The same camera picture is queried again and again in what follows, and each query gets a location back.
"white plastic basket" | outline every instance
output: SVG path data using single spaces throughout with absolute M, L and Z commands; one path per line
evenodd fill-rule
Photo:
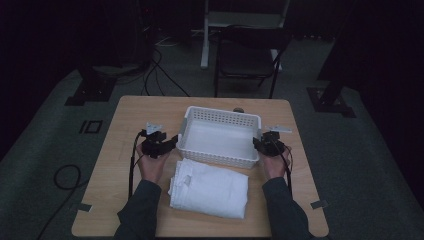
M 261 134 L 257 115 L 191 106 L 177 148 L 191 160 L 252 168 L 259 160 L 253 137 L 260 138 Z

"dark background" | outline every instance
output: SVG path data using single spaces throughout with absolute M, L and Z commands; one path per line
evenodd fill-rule
M 92 65 L 139 62 L 148 54 L 129 54 L 134 46 L 147 51 L 147 33 L 134 29 L 157 26 L 189 44 L 190 30 L 203 25 L 198 0 L 141 1 L 140 15 L 127 12 L 132 0 L 0 2 L 1 159 L 57 82 L 76 68 L 79 54 Z M 341 81 L 360 93 L 421 205 L 422 5 L 418 0 L 292 0 L 286 22 L 298 39 L 334 41 L 319 79 Z M 281 6 L 281 1 L 211 1 L 211 10 L 275 12 Z

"folded towel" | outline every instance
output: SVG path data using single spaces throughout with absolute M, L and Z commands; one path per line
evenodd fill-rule
M 171 207 L 224 218 L 244 218 L 248 177 L 229 169 L 183 159 L 169 194 Z

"sleeve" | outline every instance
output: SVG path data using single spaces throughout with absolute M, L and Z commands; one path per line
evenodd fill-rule
M 273 239 L 311 239 L 308 218 L 292 199 L 284 178 L 270 179 L 262 186 Z
M 114 239 L 155 239 L 160 194 L 161 188 L 158 185 L 141 180 L 134 195 L 118 213 L 121 224 Z

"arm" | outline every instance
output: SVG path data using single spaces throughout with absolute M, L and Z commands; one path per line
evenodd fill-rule
M 283 156 L 288 160 L 291 148 Z M 284 180 L 286 165 L 281 156 L 269 157 L 259 153 L 268 181 L 262 186 L 268 210 L 268 219 L 273 239 L 310 239 L 308 218 L 303 209 L 293 200 Z
M 141 155 L 138 167 L 142 180 L 125 207 L 118 213 L 120 226 L 114 239 L 154 239 L 156 234 L 156 212 L 161 194 L 159 182 L 169 153 L 157 159 L 142 155 L 140 145 L 137 152 Z

